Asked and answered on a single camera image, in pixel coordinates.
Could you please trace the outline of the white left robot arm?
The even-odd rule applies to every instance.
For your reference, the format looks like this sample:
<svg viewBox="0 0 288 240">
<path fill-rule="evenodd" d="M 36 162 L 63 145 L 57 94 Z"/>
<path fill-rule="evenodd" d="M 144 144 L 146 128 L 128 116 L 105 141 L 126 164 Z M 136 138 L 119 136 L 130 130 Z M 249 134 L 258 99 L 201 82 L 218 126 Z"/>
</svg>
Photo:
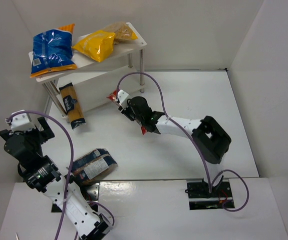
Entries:
<svg viewBox="0 0 288 240">
<path fill-rule="evenodd" d="M 6 119 L 10 130 L 2 130 L 4 150 L 18 161 L 18 173 L 28 187 L 36 189 L 62 211 L 74 225 L 80 240 L 101 240 L 113 228 L 113 224 L 102 214 L 95 212 L 85 200 L 80 187 L 71 174 L 62 175 L 56 164 L 43 154 L 42 144 L 54 138 L 47 120 L 57 120 L 39 114 L 39 130 L 30 118 L 30 111 L 13 113 Z"/>
</svg>

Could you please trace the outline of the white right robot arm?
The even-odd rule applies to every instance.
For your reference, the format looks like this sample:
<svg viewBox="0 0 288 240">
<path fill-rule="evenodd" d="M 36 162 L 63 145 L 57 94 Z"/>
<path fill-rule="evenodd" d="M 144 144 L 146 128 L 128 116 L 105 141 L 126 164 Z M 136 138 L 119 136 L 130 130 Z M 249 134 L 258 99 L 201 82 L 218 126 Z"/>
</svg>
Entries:
<svg viewBox="0 0 288 240">
<path fill-rule="evenodd" d="M 136 121 L 142 130 L 160 135 L 174 135 L 188 138 L 196 147 L 203 165 L 203 184 L 211 193 L 222 181 L 222 159 L 228 152 L 231 137 L 211 116 L 203 119 L 170 117 L 165 112 L 153 111 L 144 97 L 130 97 L 119 91 L 117 96 L 119 111 L 129 120 Z"/>
</svg>

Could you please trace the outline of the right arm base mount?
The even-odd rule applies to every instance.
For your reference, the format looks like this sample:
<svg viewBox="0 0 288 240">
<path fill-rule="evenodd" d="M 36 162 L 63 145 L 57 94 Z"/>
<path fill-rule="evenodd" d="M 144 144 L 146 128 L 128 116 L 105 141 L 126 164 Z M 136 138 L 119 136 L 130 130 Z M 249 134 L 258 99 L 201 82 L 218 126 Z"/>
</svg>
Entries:
<svg viewBox="0 0 288 240">
<path fill-rule="evenodd" d="M 219 186 L 208 192 L 208 185 L 203 181 L 188 181 L 185 193 L 188 195 L 190 210 L 228 209 L 235 208 L 230 183 L 223 181 Z"/>
</svg>

